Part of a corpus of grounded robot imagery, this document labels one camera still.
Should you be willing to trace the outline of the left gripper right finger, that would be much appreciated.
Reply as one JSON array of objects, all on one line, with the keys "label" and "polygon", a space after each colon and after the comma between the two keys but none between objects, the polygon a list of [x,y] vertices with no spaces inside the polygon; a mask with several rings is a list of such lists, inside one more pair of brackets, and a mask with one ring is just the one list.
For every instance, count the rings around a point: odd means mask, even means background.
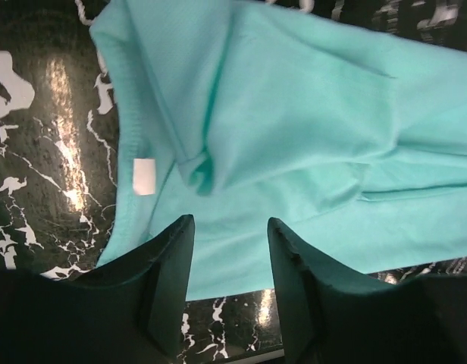
[{"label": "left gripper right finger", "polygon": [[286,362],[467,363],[467,275],[389,284],[277,218],[268,244]]}]

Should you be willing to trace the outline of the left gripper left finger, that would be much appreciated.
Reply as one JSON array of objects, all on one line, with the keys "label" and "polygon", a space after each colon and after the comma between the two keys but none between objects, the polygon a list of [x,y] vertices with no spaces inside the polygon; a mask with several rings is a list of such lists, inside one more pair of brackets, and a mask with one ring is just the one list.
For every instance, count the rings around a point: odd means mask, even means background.
[{"label": "left gripper left finger", "polygon": [[0,363],[170,363],[177,356],[195,222],[72,281],[0,270]]}]

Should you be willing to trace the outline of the teal t-shirt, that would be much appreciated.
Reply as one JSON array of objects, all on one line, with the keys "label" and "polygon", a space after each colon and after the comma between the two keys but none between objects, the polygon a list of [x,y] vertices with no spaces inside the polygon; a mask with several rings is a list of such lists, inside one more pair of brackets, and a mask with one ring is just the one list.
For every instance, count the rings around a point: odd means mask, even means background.
[{"label": "teal t-shirt", "polygon": [[112,1],[105,265],[195,218],[187,297],[272,287],[267,223],[363,273],[467,256],[467,52],[257,1]]}]

